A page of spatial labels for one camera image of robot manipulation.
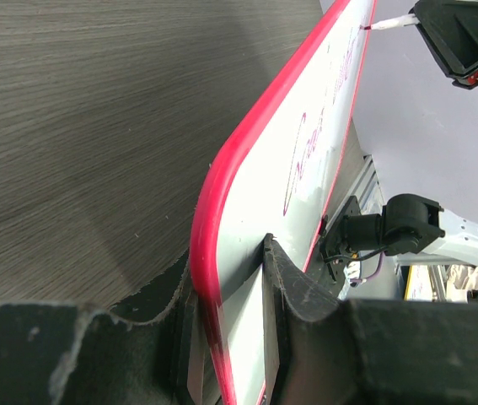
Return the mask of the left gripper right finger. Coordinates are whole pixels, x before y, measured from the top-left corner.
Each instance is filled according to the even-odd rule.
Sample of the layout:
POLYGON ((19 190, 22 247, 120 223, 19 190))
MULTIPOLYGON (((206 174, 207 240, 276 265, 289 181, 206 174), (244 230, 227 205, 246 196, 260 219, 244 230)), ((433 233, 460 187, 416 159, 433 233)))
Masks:
POLYGON ((478 404, 478 304, 338 300, 263 240, 270 404, 478 404))

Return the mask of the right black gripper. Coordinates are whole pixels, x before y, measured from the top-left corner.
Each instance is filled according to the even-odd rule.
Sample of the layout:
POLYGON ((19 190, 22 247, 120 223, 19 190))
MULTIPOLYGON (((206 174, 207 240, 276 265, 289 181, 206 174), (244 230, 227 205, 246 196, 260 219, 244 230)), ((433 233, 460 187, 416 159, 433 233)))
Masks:
POLYGON ((457 87, 477 87, 478 1, 418 1, 411 13, 443 74, 457 87))

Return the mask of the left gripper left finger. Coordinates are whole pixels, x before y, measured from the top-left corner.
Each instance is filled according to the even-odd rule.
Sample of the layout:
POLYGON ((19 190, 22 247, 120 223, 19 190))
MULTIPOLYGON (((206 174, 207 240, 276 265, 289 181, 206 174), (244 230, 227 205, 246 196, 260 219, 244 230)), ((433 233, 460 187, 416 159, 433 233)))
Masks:
POLYGON ((196 404, 187 260, 111 310, 0 301, 0 404, 196 404))

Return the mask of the pink capped whiteboard marker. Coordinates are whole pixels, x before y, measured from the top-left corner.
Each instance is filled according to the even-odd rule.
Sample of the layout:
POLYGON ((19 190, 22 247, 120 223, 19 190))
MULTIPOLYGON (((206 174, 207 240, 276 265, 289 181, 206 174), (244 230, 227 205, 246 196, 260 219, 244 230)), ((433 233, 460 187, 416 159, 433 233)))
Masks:
POLYGON ((377 23, 361 26, 362 30, 389 30, 394 28, 403 28, 409 25, 417 25, 420 21, 413 13, 405 14, 399 17, 381 20, 377 23))

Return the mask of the pink framed whiteboard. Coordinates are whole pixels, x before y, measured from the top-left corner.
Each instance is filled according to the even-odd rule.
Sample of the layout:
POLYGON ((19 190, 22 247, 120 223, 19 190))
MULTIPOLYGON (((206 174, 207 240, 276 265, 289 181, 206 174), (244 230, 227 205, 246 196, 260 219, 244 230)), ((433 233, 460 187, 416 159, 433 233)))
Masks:
POLYGON ((190 269, 221 396, 266 392, 262 242, 309 264, 341 168, 373 1, 335 1, 218 151, 194 214, 190 269))

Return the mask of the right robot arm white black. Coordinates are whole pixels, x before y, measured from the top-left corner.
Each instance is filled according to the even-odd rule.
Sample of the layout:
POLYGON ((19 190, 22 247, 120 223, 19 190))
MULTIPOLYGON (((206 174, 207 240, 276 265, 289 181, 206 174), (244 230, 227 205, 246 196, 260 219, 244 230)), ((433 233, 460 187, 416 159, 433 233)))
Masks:
MULTIPOLYGON (((352 33, 416 26, 433 59, 454 86, 478 89, 478 1, 418 1, 404 16, 355 23, 352 33)), ((342 215, 321 249, 326 264, 366 251, 387 257, 446 257, 478 266, 478 224, 415 194, 392 197, 380 214, 342 215)))

